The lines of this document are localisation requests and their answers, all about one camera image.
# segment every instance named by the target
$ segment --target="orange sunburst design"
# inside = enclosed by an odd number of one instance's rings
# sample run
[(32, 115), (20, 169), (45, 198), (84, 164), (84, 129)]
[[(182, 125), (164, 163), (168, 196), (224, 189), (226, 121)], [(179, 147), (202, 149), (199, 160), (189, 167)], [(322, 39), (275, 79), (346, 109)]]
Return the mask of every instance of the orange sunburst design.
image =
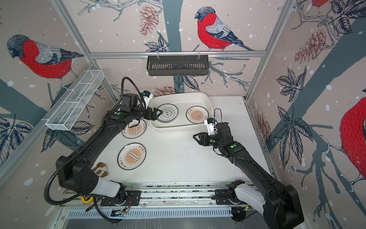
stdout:
[(126, 153), (126, 155), (124, 156), (124, 160), (126, 161), (127, 164), (134, 165), (140, 161), (141, 156), (142, 151), (138, 148), (133, 148)]
[(142, 125), (141, 124), (138, 124), (135, 127), (127, 129), (128, 134), (131, 135), (131, 136), (138, 135), (139, 133), (141, 133), (141, 131), (142, 131)]
[(191, 119), (195, 121), (200, 121), (203, 119), (203, 112), (200, 110), (193, 110), (191, 112)]

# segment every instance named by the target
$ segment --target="plate with orange sunburst pattern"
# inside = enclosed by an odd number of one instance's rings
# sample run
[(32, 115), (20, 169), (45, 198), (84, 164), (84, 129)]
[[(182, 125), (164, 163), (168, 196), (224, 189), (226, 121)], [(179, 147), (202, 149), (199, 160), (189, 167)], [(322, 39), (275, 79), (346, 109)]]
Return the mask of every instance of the plate with orange sunburst pattern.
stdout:
[(125, 170), (135, 169), (146, 157), (146, 149), (140, 143), (131, 143), (121, 149), (118, 154), (118, 165)]
[(140, 119), (140, 123), (136, 125), (137, 123), (137, 120), (130, 122), (122, 131), (122, 135), (129, 139), (140, 137), (146, 130), (146, 122)]
[(186, 116), (190, 122), (200, 124), (208, 118), (208, 111), (204, 107), (194, 106), (187, 110)]

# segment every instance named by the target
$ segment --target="white snow spot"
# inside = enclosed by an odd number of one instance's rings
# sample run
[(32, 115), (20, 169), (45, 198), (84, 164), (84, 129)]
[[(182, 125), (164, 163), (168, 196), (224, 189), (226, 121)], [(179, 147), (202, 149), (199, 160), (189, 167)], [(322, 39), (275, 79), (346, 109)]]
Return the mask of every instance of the white snow spot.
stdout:
[(333, 217), (331, 217), (328, 213), (325, 214), (325, 217), (329, 220), (333, 220)]
[(310, 3), (309, 6), (306, 8), (306, 12), (309, 12), (309, 10), (311, 9), (313, 5)]
[(33, 178), (29, 178), (26, 181), (24, 181), (23, 185), (24, 186), (30, 186), (30, 184), (32, 184), (32, 182), (33, 182)]
[(45, 217), (47, 217), (56, 207), (56, 205), (51, 205), (51, 207), (49, 207), (49, 209), (46, 211)]

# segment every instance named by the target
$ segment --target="bullfinch illustration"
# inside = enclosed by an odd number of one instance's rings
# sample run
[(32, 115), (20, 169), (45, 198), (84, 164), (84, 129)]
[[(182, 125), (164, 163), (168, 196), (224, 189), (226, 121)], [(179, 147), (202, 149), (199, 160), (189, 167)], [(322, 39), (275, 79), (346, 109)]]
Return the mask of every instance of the bullfinch illustration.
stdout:
[(231, 28), (220, 20), (212, 7), (205, 6), (200, 8), (194, 18), (198, 19), (198, 37), (208, 46), (208, 50), (212, 48), (224, 50), (226, 47), (239, 46), (253, 51), (253, 49), (245, 46), (234, 35)]
[(330, 145), (326, 136), (320, 136), (325, 138), (328, 144), (328, 150), (325, 153), (329, 152), (329, 147), (343, 152), (359, 171), (360, 174), (354, 181), (339, 174), (350, 184), (351, 189), (348, 191), (354, 192), (353, 185), (358, 181), (366, 180), (366, 97), (360, 99), (343, 116), (340, 125), (341, 147)]
[(38, 43), (21, 34), (12, 36), (7, 47), (12, 58), (19, 57), (35, 74), (48, 79), (60, 79), (61, 86), (56, 92), (66, 88), (62, 86), (62, 77), (72, 72), (71, 66), (77, 58), (84, 56), (55, 45)]

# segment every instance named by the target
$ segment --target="gray floor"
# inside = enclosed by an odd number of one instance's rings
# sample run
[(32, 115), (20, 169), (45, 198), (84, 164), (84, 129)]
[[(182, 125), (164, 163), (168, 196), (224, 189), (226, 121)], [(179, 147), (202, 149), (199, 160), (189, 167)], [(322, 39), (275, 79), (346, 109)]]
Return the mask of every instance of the gray floor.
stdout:
[(268, 229), (259, 213), (246, 218), (243, 223), (235, 223), (229, 217), (218, 218), (167, 218), (167, 219), (126, 219), (119, 225), (111, 225), (104, 219), (69, 219), (63, 229)]

